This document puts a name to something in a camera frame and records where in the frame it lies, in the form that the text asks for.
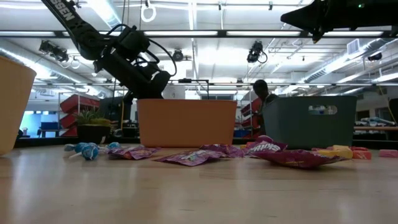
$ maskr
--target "pink candy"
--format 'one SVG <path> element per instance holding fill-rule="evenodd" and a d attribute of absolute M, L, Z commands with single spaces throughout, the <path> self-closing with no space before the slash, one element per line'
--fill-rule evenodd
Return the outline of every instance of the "pink candy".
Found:
<path fill-rule="evenodd" d="M 379 151 L 379 157 L 398 158 L 398 150 L 381 149 Z"/>

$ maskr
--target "person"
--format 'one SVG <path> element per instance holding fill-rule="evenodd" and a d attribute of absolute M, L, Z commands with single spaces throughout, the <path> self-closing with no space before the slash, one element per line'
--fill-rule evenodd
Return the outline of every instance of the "person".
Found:
<path fill-rule="evenodd" d="M 273 94 L 273 93 L 269 93 L 268 91 L 268 85 L 266 83 L 266 81 L 264 80 L 257 80 L 254 85 L 253 85 L 253 90 L 255 92 L 255 94 L 261 99 L 262 103 L 261 106 L 259 108 L 259 111 L 257 112 L 258 115 L 258 121 L 260 124 L 260 134 L 266 134 L 266 128 L 264 126 L 264 120 L 262 117 L 262 111 L 264 109 L 265 106 L 267 106 L 268 104 L 270 104 L 271 102 L 273 102 L 274 100 L 278 99 L 278 96 Z"/>

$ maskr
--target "ceiling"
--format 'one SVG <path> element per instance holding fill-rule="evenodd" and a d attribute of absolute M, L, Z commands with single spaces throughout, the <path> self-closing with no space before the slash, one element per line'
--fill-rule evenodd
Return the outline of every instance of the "ceiling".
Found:
<path fill-rule="evenodd" d="M 145 7 L 145 1 L 126 1 L 123 7 L 122 0 L 109 0 L 116 16 L 123 19 L 123 23 L 129 26 L 135 25 L 140 30 L 281 30 L 283 23 L 280 16 L 286 12 L 293 11 L 299 7 L 310 4 L 311 0 L 273 0 L 273 8 L 269 9 L 269 1 L 261 0 L 163 0 L 150 1 L 155 7 L 156 15 L 153 21 L 144 22 L 141 18 L 141 2 Z M 98 30 L 110 30 L 109 25 L 104 22 L 104 13 L 94 10 L 90 1 L 80 1 L 81 9 L 77 13 L 86 22 Z M 150 17 L 150 10 L 144 11 L 145 17 Z M 65 30 L 52 13 L 39 0 L 0 0 L 0 30 Z M 368 27 L 359 30 L 389 30 L 390 27 Z M 286 25 L 283 30 L 297 30 L 296 27 Z M 48 55 L 39 52 L 39 46 L 43 38 L 31 37 L 2 37 L 5 43 L 12 43 L 27 50 L 30 53 L 43 57 L 56 63 Z M 154 38 L 156 42 L 163 45 L 169 52 L 181 49 L 184 55 L 193 56 L 193 45 L 197 47 L 195 61 L 198 65 L 196 78 L 209 79 L 211 82 L 236 82 L 237 78 L 243 78 L 244 82 L 253 82 L 257 79 L 265 79 L 274 83 L 298 82 L 294 76 L 307 74 L 314 68 L 321 67 L 333 60 L 339 54 L 347 50 L 347 44 L 353 38 L 327 39 L 324 38 L 317 44 L 313 44 L 308 38 Z M 248 64 L 246 57 L 252 44 L 261 40 L 264 50 L 268 55 L 267 63 L 263 65 Z M 89 79 L 92 82 L 104 82 L 112 76 L 101 71 L 93 76 L 93 65 L 89 60 L 80 56 L 76 47 L 70 39 L 51 38 L 49 41 L 61 48 L 67 49 L 68 54 L 75 56 L 80 61 L 76 69 L 68 67 L 61 68 L 79 77 Z M 352 60 L 345 66 L 328 74 L 326 83 L 335 83 L 341 75 L 344 77 L 360 72 L 365 68 L 371 68 L 380 63 L 395 59 L 398 53 L 398 43 L 392 42 L 380 49 L 383 59 L 377 62 L 363 62 L 362 58 Z M 150 50 L 157 56 L 165 58 L 164 52 L 151 45 Z M 162 64 L 169 67 L 171 61 L 163 60 Z M 183 72 L 181 77 L 194 78 L 192 72 L 192 61 L 178 63 L 178 69 Z"/>

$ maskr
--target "dark gray plastic bin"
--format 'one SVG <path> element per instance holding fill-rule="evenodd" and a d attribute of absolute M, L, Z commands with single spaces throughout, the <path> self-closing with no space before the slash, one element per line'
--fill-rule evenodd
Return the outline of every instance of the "dark gray plastic bin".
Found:
<path fill-rule="evenodd" d="M 350 146 L 356 112 L 355 96 L 279 98 L 263 109 L 266 133 L 289 149 Z M 335 106 L 335 114 L 314 114 L 313 105 Z"/>

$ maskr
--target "candy wrapper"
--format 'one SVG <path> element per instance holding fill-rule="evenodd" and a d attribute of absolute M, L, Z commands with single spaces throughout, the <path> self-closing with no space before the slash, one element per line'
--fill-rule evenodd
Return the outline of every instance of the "candy wrapper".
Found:
<path fill-rule="evenodd" d="M 284 143 L 279 143 L 275 142 L 272 138 L 268 136 L 259 136 L 256 139 L 256 142 L 254 144 L 251 144 L 250 146 L 246 147 L 244 149 L 244 154 L 245 155 L 250 155 L 252 152 L 264 150 L 264 149 L 270 149 L 272 151 L 283 151 L 287 148 L 287 144 Z"/>
<path fill-rule="evenodd" d="M 321 165 L 348 160 L 344 157 L 328 157 L 317 152 L 305 150 L 276 151 L 273 148 L 269 149 L 269 146 L 263 143 L 259 144 L 255 149 L 257 150 L 251 151 L 252 156 L 294 168 L 312 169 Z"/>
<path fill-rule="evenodd" d="M 224 145 L 224 144 L 203 145 L 199 149 L 222 152 L 231 158 L 242 158 L 244 155 L 244 153 L 241 149 L 238 149 L 238 148 L 236 148 L 234 146 L 230 146 L 230 145 Z"/>
<path fill-rule="evenodd" d="M 109 159 L 143 159 L 148 158 L 160 148 L 148 148 L 145 146 L 127 147 L 127 148 L 112 148 L 108 149 L 107 153 Z"/>
<path fill-rule="evenodd" d="M 166 156 L 160 159 L 156 159 L 158 162 L 176 162 L 186 166 L 197 166 L 206 162 L 209 159 L 218 159 L 221 157 L 227 157 L 226 154 L 212 150 L 198 150 L 181 152 L 175 155 Z"/>

